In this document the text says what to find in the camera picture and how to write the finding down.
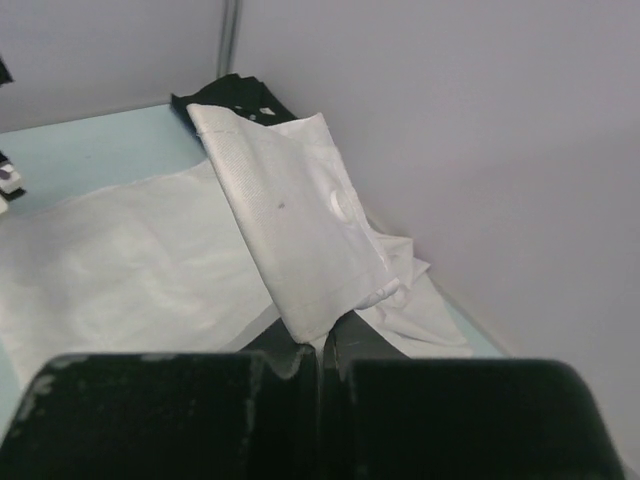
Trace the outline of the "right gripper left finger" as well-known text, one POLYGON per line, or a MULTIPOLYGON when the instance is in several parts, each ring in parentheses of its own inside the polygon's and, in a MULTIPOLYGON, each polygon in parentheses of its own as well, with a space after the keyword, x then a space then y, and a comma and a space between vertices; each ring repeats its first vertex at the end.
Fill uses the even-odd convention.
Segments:
POLYGON ((235 353, 67 354, 28 384, 5 479, 307 479, 317 363, 275 323, 235 353))

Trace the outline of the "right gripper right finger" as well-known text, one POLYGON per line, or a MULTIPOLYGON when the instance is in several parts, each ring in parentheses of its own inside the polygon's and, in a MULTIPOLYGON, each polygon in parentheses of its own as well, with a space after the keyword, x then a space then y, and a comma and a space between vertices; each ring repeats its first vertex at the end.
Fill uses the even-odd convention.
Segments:
POLYGON ((544 359, 411 359, 354 313, 325 344, 327 479, 621 479, 597 403, 544 359))

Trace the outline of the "white long sleeve shirt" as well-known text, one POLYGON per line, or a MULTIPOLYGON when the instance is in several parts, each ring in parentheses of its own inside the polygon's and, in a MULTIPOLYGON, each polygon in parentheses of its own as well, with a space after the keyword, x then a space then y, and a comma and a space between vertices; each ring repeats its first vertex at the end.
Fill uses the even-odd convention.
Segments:
POLYGON ((1 221, 1 343, 20 385, 78 352, 237 351, 278 311, 211 163, 1 221))

